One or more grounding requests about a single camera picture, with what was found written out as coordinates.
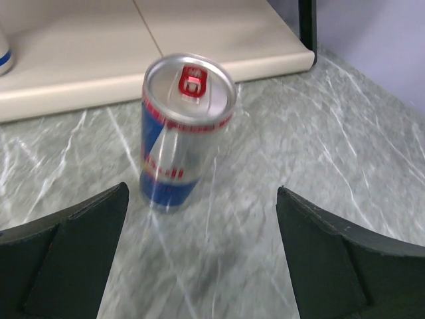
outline beige shelf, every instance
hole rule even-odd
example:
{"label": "beige shelf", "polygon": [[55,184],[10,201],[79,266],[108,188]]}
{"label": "beige shelf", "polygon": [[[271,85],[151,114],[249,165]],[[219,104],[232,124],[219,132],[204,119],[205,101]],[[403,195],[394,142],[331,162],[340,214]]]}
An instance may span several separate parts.
{"label": "beige shelf", "polygon": [[145,69],[161,54],[205,55],[235,80],[313,63],[313,53],[263,0],[137,6],[160,51],[131,0],[1,0],[16,64],[0,76],[0,122],[139,98]]}
{"label": "beige shelf", "polygon": [[163,54],[187,51],[235,81],[309,70],[307,50],[266,0],[135,0]]}

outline can rim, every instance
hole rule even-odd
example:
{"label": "can rim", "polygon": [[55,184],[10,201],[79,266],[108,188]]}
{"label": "can rim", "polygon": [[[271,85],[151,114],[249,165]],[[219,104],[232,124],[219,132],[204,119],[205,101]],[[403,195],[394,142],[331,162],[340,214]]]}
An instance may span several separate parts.
{"label": "can rim", "polygon": [[[208,71],[214,72],[217,76],[220,77],[221,80],[226,84],[226,88],[228,89],[228,102],[227,102],[227,108],[225,112],[221,113],[218,116],[215,116],[214,118],[194,118],[191,116],[186,116],[184,114],[180,114],[178,112],[175,112],[171,110],[170,108],[166,107],[164,104],[162,104],[160,101],[158,101],[150,92],[149,89],[147,89],[148,83],[150,80],[155,76],[157,71],[164,66],[169,60],[178,58],[184,63],[191,63],[191,64],[197,64],[199,66],[202,66],[206,68]],[[170,117],[173,119],[173,121],[182,123],[182,124],[188,124],[188,125],[208,125],[208,124],[215,124],[217,122],[223,121],[227,119],[229,116],[232,116],[232,113],[234,112],[234,107],[236,104],[236,84],[234,83],[232,77],[229,75],[229,73],[221,67],[218,63],[210,60],[209,58],[205,58],[204,56],[193,54],[193,53],[175,53],[175,54],[169,54],[166,56],[163,56],[162,58],[156,60],[154,63],[149,65],[147,70],[145,71],[145,76],[143,80],[143,97],[146,97],[150,102],[153,103],[153,105],[164,115],[167,117]]]}

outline marble countertop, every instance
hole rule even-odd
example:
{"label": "marble countertop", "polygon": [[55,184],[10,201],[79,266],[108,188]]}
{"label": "marble countertop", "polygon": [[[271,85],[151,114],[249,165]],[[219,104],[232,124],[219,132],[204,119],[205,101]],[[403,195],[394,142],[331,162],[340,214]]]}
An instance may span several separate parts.
{"label": "marble countertop", "polygon": [[124,181],[126,223],[99,319],[299,318],[276,219],[285,185],[378,233],[425,245],[425,119],[321,49],[305,74],[240,84],[195,202],[138,193],[140,103],[0,126],[0,229]]}

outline can lid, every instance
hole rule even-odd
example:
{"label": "can lid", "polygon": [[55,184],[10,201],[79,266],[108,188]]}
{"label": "can lid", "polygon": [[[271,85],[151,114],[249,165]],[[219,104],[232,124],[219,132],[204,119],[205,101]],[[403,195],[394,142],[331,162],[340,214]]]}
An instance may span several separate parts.
{"label": "can lid", "polygon": [[189,125],[224,120],[236,102],[236,86],[227,72],[195,54],[173,54],[153,63],[143,94],[164,115]]}

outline energy drink can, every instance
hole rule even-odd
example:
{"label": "energy drink can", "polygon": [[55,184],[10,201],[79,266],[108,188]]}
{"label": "energy drink can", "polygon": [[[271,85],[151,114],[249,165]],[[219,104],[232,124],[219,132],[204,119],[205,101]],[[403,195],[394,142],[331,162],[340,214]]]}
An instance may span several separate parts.
{"label": "energy drink can", "polygon": [[154,209],[177,210],[211,164],[234,112],[236,86],[217,63],[174,54],[145,73],[140,191]]}

